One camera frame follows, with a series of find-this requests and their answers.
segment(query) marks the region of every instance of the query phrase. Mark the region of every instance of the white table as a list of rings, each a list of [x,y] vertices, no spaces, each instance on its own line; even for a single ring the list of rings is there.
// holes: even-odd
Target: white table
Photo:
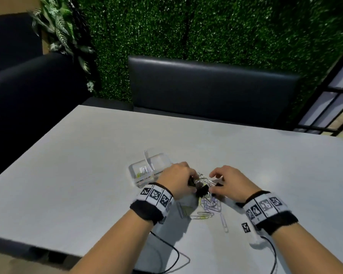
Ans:
[[[343,139],[81,105],[0,175],[0,237],[83,256],[128,210],[139,189],[127,168],[149,147],[205,175],[239,168],[343,261]],[[270,249],[252,249],[222,209],[229,233],[219,215],[188,223],[176,210],[158,230],[191,259],[177,273],[269,273]],[[170,266],[169,249],[150,238],[137,267]]]

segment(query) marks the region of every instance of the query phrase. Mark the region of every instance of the artificial grass wall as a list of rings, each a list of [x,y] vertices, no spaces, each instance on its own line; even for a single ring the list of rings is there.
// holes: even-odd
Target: artificial grass wall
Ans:
[[[131,100],[129,54],[300,74],[293,113],[343,53],[343,0],[78,0],[97,51],[98,96]]]

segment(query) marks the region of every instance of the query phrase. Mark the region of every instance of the black cable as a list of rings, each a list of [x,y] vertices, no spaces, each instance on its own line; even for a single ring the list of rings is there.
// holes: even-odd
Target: black cable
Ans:
[[[260,236],[262,239],[265,239],[265,240],[267,240],[268,242],[269,242],[269,244],[272,246],[272,248],[273,248],[273,253],[274,253],[274,264],[273,264],[273,268],[272,268],[272,271],[271,271],[271,273],[270,274],[273,274],[273,272],[274,272],[274,270],[275,270],[275,268],[276,268],[276,265],[277,265],[277,253],[276,253],[276,249],[274,248],[274,246],[273,246],[273,244],[271,243],[271,241],[268,239],[268,238],[266,238],[265,236]]]
[[[171,270],[171,269],[177,264],[177,262],[178,262],[178,260],[179,260],[179,256],[180,256],[179,251],[178,251],[173,245],[171,245],[170,243],[166,242],[165,240],[163,240],[162,238],[160,238],[159,236],[157,236],[156,234],[154,234],[154,232],[151,231],[150,233],[151,233],[153,236],[155,236],[158,240],[164,242],[166,245],[168,245],[168,246],[170,246],[171,248],[173,248],[173,249],[177,252],[178,258],[176,259],[176,261],[173,263],[173,265],[172,265],[171,267],[169,267],[167,270],[165,270],[165,271],[163,271],[163,272],[151,273],[151,272],[146,272],[146,271],[141,271],[141,270],[134,269],[134,270],[133,270],[133,273],[140,273],[140,274],[141,274],[141,273],[164,274],[164,273],[168,272],[169,270]]]

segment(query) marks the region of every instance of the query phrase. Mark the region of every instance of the finger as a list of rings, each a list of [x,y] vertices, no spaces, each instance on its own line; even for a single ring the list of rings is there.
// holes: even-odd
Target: finger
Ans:
[[[210,187],[208,190],[210,193],[218,194],[218,195],[224,195],[224,187],[223,186],[213,186]]]
[[[182,162],[177,163],[177,164],[179,164],[180,166],[187,166],[187,167],[189,167],[189,165],[188,165],[188,163],[186,161],[182,161]]]
[[[192,176],[193,179],[197,180],[199,179],[199,176],[193,168],[189,168],[189,175]]]
[[[195,187],[192,187],[192,186],[189,186],[189,191],[192,193],[196,193],[197,192],[197,189]]]
[[[216,167],[214,170],[212,170],[212,172],[210,173],[210,178],[215,177],[216,175],[220,175],[223,176],[224,175],[224,169],[222,167]]]

